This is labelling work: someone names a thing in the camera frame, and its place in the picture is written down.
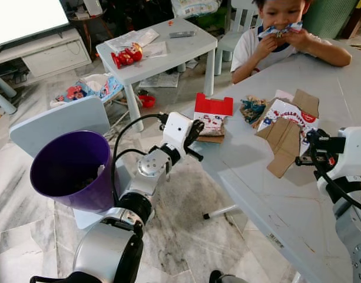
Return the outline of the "child's right hand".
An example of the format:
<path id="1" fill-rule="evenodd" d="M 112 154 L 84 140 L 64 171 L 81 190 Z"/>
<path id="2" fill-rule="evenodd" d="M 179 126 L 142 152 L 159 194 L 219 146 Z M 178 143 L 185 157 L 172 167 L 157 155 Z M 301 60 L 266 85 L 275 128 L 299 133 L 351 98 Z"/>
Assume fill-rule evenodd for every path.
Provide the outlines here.
<path id="1" fill-rule="evenodd" d="M 259 41 L 259 53 L 262 57 L 267 57 L 272 51 L 276 50 L 280 45 L 280 38 L 277 38 L 274 34 L 266 35 L 261 41 Z"/>

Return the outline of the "red and white carton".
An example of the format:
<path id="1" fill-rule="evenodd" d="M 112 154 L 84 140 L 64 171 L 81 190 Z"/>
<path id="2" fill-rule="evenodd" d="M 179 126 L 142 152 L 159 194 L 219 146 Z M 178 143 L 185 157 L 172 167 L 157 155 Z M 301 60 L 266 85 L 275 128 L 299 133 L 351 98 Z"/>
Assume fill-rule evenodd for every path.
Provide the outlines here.
<path id="1" fill-rule="evenodd" d="M 197 93 L 196 106 L 194 106 L 193 119 L 204 122 L 201 136 L 225 135 L 225 120 L 233 116 L 233 103 L 231 97 L 223 99 L 207 98 L 203 93 Z"/>

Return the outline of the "white printed plastic bag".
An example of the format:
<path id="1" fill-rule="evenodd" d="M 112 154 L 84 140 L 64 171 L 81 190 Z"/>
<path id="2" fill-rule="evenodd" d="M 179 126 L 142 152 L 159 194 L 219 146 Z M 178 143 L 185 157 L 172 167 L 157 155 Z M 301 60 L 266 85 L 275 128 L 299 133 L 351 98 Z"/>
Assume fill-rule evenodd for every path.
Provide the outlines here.
<path id="1" fill-rule="evenodd" d="M 200 17 L 215 13 L 221 0 L 170 0 L 174 17 Z"/>

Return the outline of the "white paper sheet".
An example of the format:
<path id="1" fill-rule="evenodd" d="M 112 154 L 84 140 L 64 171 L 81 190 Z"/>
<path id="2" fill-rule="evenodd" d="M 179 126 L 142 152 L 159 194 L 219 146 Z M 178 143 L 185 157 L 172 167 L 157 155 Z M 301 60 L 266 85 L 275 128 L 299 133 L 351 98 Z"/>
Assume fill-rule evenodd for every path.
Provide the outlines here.
<path id="1" fill-rule="evenodd" d="M 168 54 L 166 41 L 157 41 L 142 47 L 145 58 L 166 57 Z"/>

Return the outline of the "purple plastic rubbish bin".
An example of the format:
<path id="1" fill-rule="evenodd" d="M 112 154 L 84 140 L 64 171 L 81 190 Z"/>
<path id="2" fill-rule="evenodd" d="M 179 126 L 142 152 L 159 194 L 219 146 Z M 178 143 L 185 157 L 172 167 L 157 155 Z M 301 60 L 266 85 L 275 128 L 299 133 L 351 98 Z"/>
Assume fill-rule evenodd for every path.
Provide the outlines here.
<path id="1" fill-rule="evenodd" d="M 115 206 L 112 149 L 91 130 L 51 140 L 33 159 L 30 180 L 41 196 L 78 210 L 99 213 Z"/>

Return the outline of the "red toy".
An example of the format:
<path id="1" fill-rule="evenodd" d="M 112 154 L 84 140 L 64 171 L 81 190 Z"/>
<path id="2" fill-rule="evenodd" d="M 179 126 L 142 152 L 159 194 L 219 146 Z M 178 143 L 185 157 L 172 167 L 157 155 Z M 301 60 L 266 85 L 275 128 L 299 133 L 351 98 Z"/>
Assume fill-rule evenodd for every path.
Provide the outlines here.
<path id="1" fill-rule="evenodd" d="M 132 46 L 126 47 L 123 51 L 111 53 L 112 60 L 117 68 L 127 67 L 135 64 L 143 58 L 143 49 L 138 43 L 132 43 Z"/>

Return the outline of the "small white plastic table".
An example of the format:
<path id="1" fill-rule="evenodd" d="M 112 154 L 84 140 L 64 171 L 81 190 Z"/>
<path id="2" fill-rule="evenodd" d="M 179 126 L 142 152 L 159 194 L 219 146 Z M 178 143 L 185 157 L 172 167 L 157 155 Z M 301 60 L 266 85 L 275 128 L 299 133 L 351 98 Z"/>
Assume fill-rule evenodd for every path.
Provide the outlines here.
<path id="1" fill-rule="evenodd" d="M 143 79 L 167 71 L 170 68 L 179 67 L 188 60 L 203 54 L 207 54 L 206 77 L 203 92 L 207 97 L 213 95 L 217 39 L 182 17 L 176 17 L 172 19 L 172 21 L 173 26 L 168 26 L 168 21 L 150 26 L 151 29 L 159 34 L 158 41 L 166 41 L 168 48 L 168 55 L 166 57 L 142 59 L 137 64 L 117 68 L 111 58 L 112 48 L 110 48 L 107 43 L 101 43 L 96 47 L 105 70 L 112 73 L 116 79 L 124 85 L 124 97 L 127 99 L 127 108 L 131 121 L 141 116 L 137 95 L 134 89 L 132 89 L 132 84 L 139 83 Z M 196 35 L 185 38 L 168 37 L 171 32 L 181 31 L 194 31 Z"/>

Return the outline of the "white printed snack bag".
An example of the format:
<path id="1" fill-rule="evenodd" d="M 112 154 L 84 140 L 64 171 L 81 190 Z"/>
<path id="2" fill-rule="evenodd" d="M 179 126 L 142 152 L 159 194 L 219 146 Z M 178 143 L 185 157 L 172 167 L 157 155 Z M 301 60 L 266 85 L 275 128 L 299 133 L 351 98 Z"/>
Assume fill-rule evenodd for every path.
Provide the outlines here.
<path id="1" fill-rule="evenodd" d="M 319 100 L 317 98 L 293 98 L 291 102 L 274 98 L 267 103 L 263 115 L 254 124 L 254 129 L 264 130 L 277 121 L 278 118 L 295 121 L 301 127 L 299 132 L 300 152 L 304 154 L 309 148 L 309 141 L 306 138 L 307 132 L 319 127 Z"/>

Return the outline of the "colourful cartoon bag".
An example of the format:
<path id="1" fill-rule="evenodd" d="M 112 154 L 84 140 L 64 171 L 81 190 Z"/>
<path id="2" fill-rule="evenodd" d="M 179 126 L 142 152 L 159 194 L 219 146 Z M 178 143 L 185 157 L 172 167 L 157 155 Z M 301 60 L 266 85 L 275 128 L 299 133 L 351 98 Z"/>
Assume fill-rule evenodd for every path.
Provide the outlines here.
<path id="1" fill-rule="evenodd" d="M 62 94 L 57 94 L 50 102 L 52 108 L 86 97 L 98 97 L 103 103 L 118 97 L 124 85 L 111 73 L 92 74 L 79 78 L 67 87 Z"/>

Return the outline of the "blue white snack wrapper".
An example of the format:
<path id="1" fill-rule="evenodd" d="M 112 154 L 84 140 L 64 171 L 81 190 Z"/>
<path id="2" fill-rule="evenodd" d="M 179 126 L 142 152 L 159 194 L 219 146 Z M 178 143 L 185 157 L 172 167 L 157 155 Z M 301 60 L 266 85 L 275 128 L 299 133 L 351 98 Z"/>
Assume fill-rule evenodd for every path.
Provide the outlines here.
<path id="1" fill-rule="evenodd" d="M 275 38 L 281 38 L 284 34 L 290 31 L 300 31 L 303 27 L 303 22 L 291 22 L 291 24 L 286 25 L 282 29 L 278 29 L 275 26 L 267 27 L 266 29 L 259 32 L 259 38 L 264 38 L 268 35 L 274 34 Z"/>

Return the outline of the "child's left hand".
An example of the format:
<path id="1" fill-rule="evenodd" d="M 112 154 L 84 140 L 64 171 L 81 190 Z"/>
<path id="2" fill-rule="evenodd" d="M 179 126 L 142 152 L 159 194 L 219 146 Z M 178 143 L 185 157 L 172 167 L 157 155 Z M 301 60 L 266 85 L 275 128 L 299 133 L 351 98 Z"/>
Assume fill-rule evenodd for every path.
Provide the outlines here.
<path id="1" fill-rule="evenodd" d="M 284 40 L 298 51 L 308 51 L 313 43 L 312 36 L 305 29 L 289 29 L 284 35 Z"/>

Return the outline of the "bright television screen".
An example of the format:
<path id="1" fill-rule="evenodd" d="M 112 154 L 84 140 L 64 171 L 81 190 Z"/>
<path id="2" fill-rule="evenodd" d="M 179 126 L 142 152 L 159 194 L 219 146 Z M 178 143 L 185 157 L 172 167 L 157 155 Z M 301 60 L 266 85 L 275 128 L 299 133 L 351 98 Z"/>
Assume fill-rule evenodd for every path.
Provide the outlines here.
<path id="1" fill-rule="evenodd" d="M 60 0 L 0 0 L 0 45 L 66 24 Z"/>

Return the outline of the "white TV cabinet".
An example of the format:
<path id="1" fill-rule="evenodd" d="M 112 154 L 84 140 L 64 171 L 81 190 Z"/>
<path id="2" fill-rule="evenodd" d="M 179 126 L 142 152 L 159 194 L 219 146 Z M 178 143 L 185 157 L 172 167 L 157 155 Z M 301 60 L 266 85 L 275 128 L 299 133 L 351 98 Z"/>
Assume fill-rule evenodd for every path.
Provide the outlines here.
<path id="1" fill-rule="evenodd" d="M 8 81 L 13 88 L 37 83 L 42 79 L 92 63 L 88 50 L 75 28 L 5 47 L 0 51 L 0 65 L 18 59 L 22 60 L 29 73 L 27 80 L 21 83 Z"/>

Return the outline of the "pink paper piece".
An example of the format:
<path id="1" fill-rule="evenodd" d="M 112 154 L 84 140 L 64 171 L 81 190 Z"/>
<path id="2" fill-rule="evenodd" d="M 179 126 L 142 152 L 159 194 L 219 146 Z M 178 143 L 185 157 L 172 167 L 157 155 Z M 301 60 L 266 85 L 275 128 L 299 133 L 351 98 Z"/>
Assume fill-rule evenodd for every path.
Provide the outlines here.
<path id="1" fill-rule="evenodd" d="M 285 102 L 288 102 L 288 103 L 291 103 L 292 102 L 292 99 L 295 97 L 293 94 L 291 93 L 288 93 L 286 91 L 282 91 L 282 90 L 277 90 L 275 92 L 275 97 L 277 99 L 281 99 Z"/>

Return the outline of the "white plastic chair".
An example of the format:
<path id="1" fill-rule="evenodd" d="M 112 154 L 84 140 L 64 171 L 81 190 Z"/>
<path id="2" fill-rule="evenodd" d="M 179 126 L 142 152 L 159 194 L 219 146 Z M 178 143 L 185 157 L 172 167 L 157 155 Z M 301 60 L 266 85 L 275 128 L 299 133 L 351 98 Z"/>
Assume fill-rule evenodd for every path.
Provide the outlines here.
<path id="1" fill-rule="evenodd" d="M 258 7 L 254 0 L 229 0 L 230 8 L 234 9 L 234 18 L 225 34 L 218 40 L 215 54 L 214 75 L 221 74 L 221 63 L 231 61 L 235 45 L 245 31 L 256 29 L 261 24 Z"/>

